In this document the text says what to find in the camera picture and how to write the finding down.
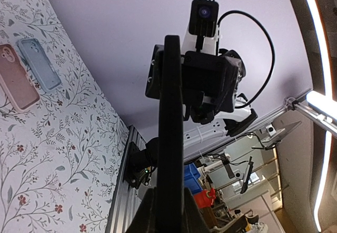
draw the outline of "webcam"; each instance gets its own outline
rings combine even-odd
[[[202,37],[214,37],[219,4],[215,0],[193,0],[189,33]]]

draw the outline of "floral tablecloth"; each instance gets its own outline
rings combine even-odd
[[[0,43],[40,41],[62,86],[17,113],[0,89],[0,233],[104,232],[128,130],[48,0],[0,0]]]

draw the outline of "blue plastic crate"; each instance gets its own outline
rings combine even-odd
[[[193,195],[202,191],[202,188],[198,183],[199,177],[200,173],[195,164],[191,163],[184,167],[184,186],[189,188]]]

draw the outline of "blue phone case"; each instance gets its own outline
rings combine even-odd
[[[19,40],[17,45],[45,92],[50,93],[62,84],[60,77],[37,39]]]

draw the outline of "pink phone case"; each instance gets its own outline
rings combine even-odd
[[[40,100],[19,57],[9,44],[0,45],[0,85],[19,113],[27,111]]]

